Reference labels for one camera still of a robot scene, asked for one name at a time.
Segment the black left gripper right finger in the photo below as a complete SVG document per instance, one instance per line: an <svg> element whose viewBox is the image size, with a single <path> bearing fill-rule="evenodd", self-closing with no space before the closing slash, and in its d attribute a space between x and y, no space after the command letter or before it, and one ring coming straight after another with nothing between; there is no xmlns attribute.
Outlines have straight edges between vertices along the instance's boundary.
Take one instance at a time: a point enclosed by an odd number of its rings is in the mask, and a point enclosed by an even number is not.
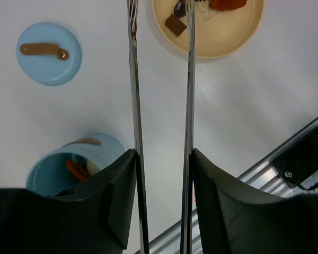
<svg viewBox="0 0 318 254"><path fill-rule="evenodd" d="M204 253L318 253L318 194L263 192L197 149L191 166Z"/></svg>

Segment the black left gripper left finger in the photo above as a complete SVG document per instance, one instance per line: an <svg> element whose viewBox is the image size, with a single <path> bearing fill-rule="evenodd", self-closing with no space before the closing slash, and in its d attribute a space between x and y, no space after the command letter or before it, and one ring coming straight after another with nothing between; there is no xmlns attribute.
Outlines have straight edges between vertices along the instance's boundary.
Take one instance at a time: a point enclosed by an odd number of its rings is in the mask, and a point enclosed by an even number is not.
<svg viewBox="0 0 318 254"><path fill-rule="evenodd" d="M128 245L136 153L89 179L41 196L0 189L0 253L122 253Z"/></svg>

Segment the red orange grilled piece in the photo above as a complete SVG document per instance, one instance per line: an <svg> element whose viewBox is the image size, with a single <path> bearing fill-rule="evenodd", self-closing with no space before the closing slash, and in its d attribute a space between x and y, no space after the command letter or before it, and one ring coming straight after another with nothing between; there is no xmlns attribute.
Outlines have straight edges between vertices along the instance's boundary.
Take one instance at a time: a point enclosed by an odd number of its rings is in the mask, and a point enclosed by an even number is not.
<svg viewBox="0 0 318 254"><path fill-rule="evenodd" d="M65 165L66 169L68 169L72 173L72 175L80 182L90 178L91 176L84 166L78 164L77 162L71 159L67 159L65 161Z"/></svg>

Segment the light blue cylindrical container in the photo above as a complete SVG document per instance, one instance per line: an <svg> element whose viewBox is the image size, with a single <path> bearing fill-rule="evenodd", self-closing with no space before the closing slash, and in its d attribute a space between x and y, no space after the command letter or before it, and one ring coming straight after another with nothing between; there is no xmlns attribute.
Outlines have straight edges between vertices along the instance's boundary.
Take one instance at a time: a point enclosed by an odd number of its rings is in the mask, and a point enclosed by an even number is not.
<svg viewBox="0 0 318 254"><path fill-rule="evenodd" d="M86 168L86 161L94 162L101 170L117 160L125 149L108 134L95 134L78 139L41 157L29 172L26 188L39 195L55 196L80 181L66 169L71 159Z"/></svg>

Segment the metal serving tongs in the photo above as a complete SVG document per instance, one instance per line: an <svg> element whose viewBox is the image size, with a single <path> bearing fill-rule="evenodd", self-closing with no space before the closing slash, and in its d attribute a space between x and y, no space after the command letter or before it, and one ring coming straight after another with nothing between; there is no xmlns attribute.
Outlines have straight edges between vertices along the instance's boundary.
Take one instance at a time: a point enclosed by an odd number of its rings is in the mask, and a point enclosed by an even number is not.
<svg viewBox="0 0 318 254"><path fill-rule="evenodd" d="M194 109L195 109L195 68L196 68L196 25L195 1L186 2L187 28L189 33L187 104L185 117L183 189L181 209L180 253L192 252L192 180L190 160L193 150ZM143 135L140 109L140 93L137 60L137 16L138 1L127 1L127 21L129 40L129 67L132 96L134 140L136 150L136 175L138 194L138 217L140 251L149 253L148 218L146 205Z"/></svg>

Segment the green round macaron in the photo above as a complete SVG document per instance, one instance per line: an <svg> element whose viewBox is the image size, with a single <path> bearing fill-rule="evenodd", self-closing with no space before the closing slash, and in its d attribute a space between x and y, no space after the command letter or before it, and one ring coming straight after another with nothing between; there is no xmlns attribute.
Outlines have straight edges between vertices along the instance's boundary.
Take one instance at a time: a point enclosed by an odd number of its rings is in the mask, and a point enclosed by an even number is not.
<svg viewBox="0 0 318 254"><path fill-rule="evenodd" d="M86 169L89 172L90 176L93 176L93 175L97 174L100 171L98 166L94 162L92 162L90 160L86 161Z"/></svg>

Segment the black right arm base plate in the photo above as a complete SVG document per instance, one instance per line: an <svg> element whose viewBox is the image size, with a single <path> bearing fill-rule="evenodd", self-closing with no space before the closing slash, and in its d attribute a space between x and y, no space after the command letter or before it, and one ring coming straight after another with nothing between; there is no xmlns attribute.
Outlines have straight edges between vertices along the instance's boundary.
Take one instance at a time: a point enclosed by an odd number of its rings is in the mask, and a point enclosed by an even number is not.
<svg viewBox="0 0 318 254"><path fill-rule="evenodd" d="M277 157L272 165L288 187L298 187L304 191L317 189L318 178L309 187L303 182L318 172L318 128Z"/></svg>

